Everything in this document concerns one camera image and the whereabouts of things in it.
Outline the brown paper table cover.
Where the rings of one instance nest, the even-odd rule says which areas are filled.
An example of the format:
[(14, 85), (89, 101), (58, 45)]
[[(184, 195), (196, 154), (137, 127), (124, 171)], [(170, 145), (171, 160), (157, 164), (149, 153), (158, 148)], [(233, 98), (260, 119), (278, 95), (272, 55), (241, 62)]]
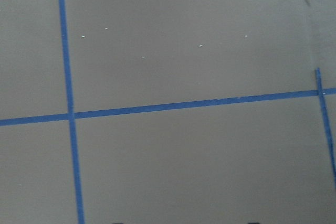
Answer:
[(335, 223), (335, 0), (1, 0), (1, 223)]

